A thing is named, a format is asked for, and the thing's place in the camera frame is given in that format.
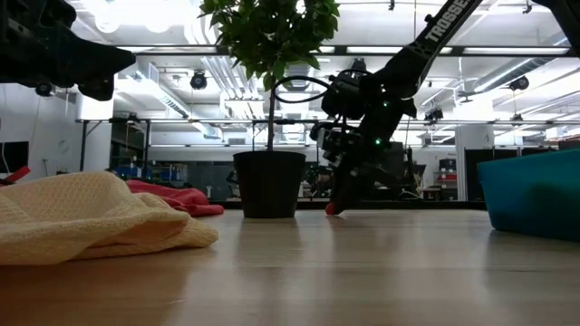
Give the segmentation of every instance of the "table surface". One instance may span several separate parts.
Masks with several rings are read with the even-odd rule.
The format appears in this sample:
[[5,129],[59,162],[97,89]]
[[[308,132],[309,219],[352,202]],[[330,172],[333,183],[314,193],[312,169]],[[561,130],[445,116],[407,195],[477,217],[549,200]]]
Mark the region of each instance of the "table surface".
[[0,268],[0,325],[580,325],[580,244],[486,212],[204,221],[206,249]]

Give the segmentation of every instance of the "plant stem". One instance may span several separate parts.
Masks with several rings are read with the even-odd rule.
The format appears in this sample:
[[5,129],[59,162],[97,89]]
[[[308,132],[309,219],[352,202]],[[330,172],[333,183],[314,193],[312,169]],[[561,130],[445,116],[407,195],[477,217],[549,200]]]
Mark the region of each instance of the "plant stem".
[[274,85],[276,85],[276,78],[273,78],[272,88],[270,89],[270,113],[268,115],[268,151],[274,150],[274,109],[276,108]]

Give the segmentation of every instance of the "black flower pot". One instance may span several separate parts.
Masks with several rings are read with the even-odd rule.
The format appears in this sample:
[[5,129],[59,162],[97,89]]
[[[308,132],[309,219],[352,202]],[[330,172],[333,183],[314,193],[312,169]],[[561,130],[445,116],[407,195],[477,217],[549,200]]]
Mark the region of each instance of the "black flower pot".
[[294,217],[306,156],[284,151],[234,155],[244,216]]

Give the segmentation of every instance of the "towel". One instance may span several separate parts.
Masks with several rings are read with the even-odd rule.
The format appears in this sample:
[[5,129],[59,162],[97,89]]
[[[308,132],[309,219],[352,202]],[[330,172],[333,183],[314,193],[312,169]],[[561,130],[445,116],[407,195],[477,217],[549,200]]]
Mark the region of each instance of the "towel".
[[132,194],[109,172],[0,187],[0,265],[205,247],[213,228],[152,194]]
[[210,205],[206,194],[194,188],[173,189],[138,180],[127,181],[127,186],[129,186],[133,194],[150,193],[159,196],[171,207],[188,212],[191,216],[215,216],[224,214],[224,207]]

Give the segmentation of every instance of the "teal bin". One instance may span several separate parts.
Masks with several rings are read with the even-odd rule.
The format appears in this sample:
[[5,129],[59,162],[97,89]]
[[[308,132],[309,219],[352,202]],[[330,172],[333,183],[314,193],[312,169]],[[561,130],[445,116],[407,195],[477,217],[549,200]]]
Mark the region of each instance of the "teal bin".
[[580,242],[580,149],[478,165],[491,225]]

